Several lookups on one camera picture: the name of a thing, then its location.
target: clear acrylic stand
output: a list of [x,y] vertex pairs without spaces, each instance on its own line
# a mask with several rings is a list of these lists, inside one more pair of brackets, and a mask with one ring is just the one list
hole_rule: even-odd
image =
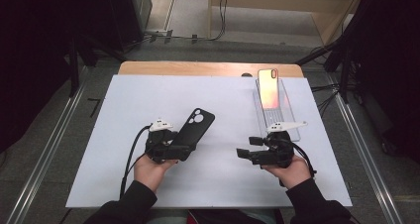
[[[254,102],[256,104],[257,117],[259,120],[262,137],[266,137],[266,128],[275,122],[296,122],[294,120],[287,93],[281,79],[278,80],[278,108],[263,109],[257,80],[256,89],[254,90],[253,96]],[[287,130],[287,132],[290,135],[292,142],[297,142],[300,140],[300,135],[297,128]]]

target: left hand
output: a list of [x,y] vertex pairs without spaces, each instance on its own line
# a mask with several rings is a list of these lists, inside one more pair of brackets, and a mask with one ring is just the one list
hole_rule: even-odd
[[134,166],[134,180],[144,184],[156,193],[163,180],[164,173],[177,163],[178,160],[167,160],[162,164],[157,164],[145,155]]

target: hand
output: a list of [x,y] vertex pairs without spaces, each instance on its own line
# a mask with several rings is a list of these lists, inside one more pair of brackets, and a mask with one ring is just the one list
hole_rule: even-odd
[[278,166],[262,166],[262,168],[280,178],[287,189],[311,177],[306,161],[298,156],[293,156],[288,168],[280,168]]
[[148,156],[143,156],[134,166],[134,180],[144,184],[156,193],[163,180],[164,173],[176,163],[178,163],[177,160],[167,160],[162,164],[157,164]]

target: right hand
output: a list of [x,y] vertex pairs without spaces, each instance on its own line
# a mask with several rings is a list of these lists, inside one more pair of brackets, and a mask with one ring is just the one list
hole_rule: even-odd
[[290,189],[311,177],[306,161],[296,155],[293,156],[288,168],[280,168],[278,166],[262,166],[262,168],[280,178],[287,189]]

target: phone case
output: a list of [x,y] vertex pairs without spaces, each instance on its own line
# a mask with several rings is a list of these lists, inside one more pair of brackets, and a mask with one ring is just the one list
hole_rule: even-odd
[[185,124],[172,141],[173,146],[188,146],[195,151],[197,143],[213,123],[215,116],[201,108],[196,108],[189,115]]

